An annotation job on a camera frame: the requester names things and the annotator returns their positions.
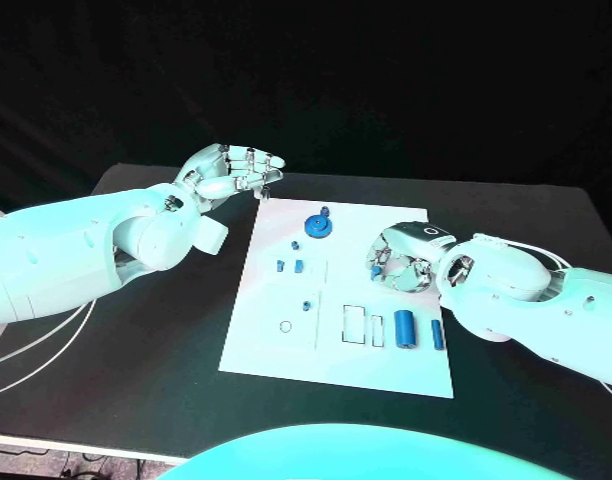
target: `blue object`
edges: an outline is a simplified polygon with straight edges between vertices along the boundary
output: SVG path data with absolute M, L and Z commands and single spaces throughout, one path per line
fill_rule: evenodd
M 375 277 L 382 273 L 382 268 L 376 265 L 370 269 L 370 281 L 375 279 Z
M 311 238 L 324 238 L 331 232 L 331 222 L 327 216 L 330 211 L 327 207 L 320 209 L 320 215 L 313 215 L 305 219 L 305 235 Z
M 266 430 L 210 448 L 161 480 L 336 478 L 565 480 L 503 453 L 427 433 L 317 424 Z
M 399 348 L 414 348 L 416 345 L 414 315 L 408 310 L 398 310 L 395 312 L 395 340 Z
M 444 350 L 442 330 L 439 329 L 439 320 L 431 320 L 432 347 L 435 350 Z

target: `small blue part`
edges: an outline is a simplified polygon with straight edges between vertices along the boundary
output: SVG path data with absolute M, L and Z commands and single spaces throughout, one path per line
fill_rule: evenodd
M 399 348 L 414 348 L 416 345 L 414 315 L 408 310 L 395 312 L 395 341 Z
M 331 232 L 330 219 L 323 215 L 313 215 L 304 223 L 305 235 L 311 238 L 324 238 Z
M 370 281 L 375 279 L 375 277 L 382 273 L 382 268 L 375 265 L 375 267 L 370 269 Z
M 445 345 L 442 342 L 442 330 L 439 329 L 439 320 L 431 320 L 431 331 L 432 331 L 432 347 L 435 350 L 444 350 Z

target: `dark background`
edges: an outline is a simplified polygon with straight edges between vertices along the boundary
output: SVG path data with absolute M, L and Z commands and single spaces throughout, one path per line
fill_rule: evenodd
M 612 1 L 366 5 L 0 2 L 0 208 L 219 141 L 287 172 L 579 186 L 612 231 Z

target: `robotic hand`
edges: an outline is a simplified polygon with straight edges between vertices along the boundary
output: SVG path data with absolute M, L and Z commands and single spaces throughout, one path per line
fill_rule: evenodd
M 194 246 L 216 254 L 226 227 L 200 214 L 281 179 L 281 158 L 210 145 L 173 183 L 20 210 L 0 218 L 0 323 L 63 312 L 171 268 Z
M 549 271 L 523 250 L 555 262 Z M 370 279 L 403 292 L 432 284 L 464 328 L 513 338 L 536 355 L 612 384 L 612 275 L 529 245 L 476 234 L 468 242 L 428 223 L 386 228 L 366 257 Z

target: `black backdrop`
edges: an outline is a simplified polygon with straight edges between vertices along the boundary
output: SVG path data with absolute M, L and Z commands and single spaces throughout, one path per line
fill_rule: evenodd
M 1 209 L 213 141 L 581 186 L 612 229 L 612 1 L 0 2 Z

